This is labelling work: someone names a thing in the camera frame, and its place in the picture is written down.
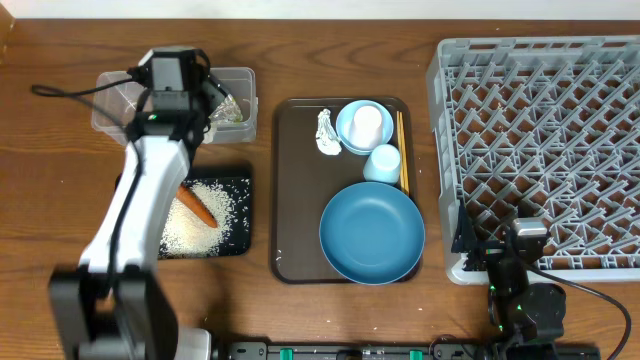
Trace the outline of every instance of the wooden chopsticks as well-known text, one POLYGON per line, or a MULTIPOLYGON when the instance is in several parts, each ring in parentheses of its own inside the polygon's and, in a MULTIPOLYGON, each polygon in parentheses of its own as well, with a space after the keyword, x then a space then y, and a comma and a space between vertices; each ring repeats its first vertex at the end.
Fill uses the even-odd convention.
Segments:
POLYGON ((396 128, 398 134, 398 150, 400 150, 400 189, 408 196, 409 176, 407 174, 407 148, 404 138, 404 123, 400 111, 396 113, 396 128))

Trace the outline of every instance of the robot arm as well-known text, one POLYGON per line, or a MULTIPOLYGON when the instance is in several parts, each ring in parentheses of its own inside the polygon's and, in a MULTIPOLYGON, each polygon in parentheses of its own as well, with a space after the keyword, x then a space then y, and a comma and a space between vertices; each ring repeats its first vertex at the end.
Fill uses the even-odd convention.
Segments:
MULTIPOLYGON (((133 146, 127 146, 122 177, 107 215, 80 258, 80 266, 88 266, 89 272, 107 271, 111 234, 138 165, 133 146)), ((155 271, 169 207, 189 171, 189 157, 181 141, 171 141, 168 136, 143 136, 136 146, 144 149, 142 175, 120 230, 117 272, 123 272, 125 265, 155 271)))
POLYGON ((146 90, 126 128, 121 180, 78 268, 56 270, 49 283, 68 359, 209 358, 211 335, 178 327, 154 276, 171 202, 220 99, 209 68, 201 50, 173 47, 150 51, 134 69, 146 90), (113 309, 97 310, 110 294, 113 309))
POLYGON ((525 207, 504 232, 504 241, 479 242, 467 212, 460 204, 452 252, 468 252, 465 267, 485 269, 489 276, 489 318, 501 335, 481 350, 492 359, 549 358, 554 340, 564 334, 566 295, 555 284, 529 284, 525 264, 543 256, 549 231, 525 207))

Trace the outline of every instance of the blue plate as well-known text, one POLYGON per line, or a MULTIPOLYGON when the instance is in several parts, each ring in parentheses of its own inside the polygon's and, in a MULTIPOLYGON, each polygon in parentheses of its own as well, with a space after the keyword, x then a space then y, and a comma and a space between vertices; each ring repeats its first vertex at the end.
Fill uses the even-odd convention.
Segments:
POLYGON ((388 143, 389 140, 391 140, 391 136, 393 135, 393 118, 391 117, 389 110, 387 110, 384 106, 371 100, 358 100, 349 103, 347 106, 342 108, 342 110, 338 114, 338 118, 336 119, 336 132, 338 133, 340 141, 342 141, 347 150, 356 155, 369 155, 373 151, 373 149, 359 149, 351 145, 349 140, 347 140, 349 138, 351 121, 353 121, 353 116, 355 115, 356 110, 366 105, 375 106, 378 110, 380 110, 380 113, 382 114, 382 142, 380 143, 380 145, 388 143))
POLYGON ((336 194, 320 220, 320 244, 329 263, 349 280, 394 282, 416 266, 425 230, 416 205, 400 190, 365 182, 336 194))

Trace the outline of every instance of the plastic food container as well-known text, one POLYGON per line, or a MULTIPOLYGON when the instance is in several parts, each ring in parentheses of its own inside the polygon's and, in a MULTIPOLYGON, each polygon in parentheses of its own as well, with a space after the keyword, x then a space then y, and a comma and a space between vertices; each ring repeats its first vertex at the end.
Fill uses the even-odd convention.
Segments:
MULTIPOLYGON (((258 98, 256 97, 256 75, 245 67, 213 68, 211 73, 227 86, 242 111, 245 119, 241 123, 224 124, 215 127, 214 144, 250 142, 256 138, 258 118, 258 98)), ((106 72, 98 77, 97 86, 129 78, 124 71, 106 72)), ((144 88, 137 83, 121 84, 95 95, 94 103, 122 120, 123 124, 133 120, 138 96, 144 88)), ((91 126, 111 136, 120 145, 127 140, 122 131, 109 119, 96 111, 91 116, 91 126)))

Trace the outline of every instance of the gray dish rack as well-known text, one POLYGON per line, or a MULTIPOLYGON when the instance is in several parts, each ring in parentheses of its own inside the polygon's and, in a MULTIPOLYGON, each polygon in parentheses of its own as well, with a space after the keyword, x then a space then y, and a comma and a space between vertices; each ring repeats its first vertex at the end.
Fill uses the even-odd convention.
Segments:
MULTIPOLYGON (((501 239, 519 201, 550 228, 542 270, 640 280, 640 36, 447 39, 427 71, 449 278, 459 201, 501 239)), ((535 281, 544 281, 534 274, 535 281)))

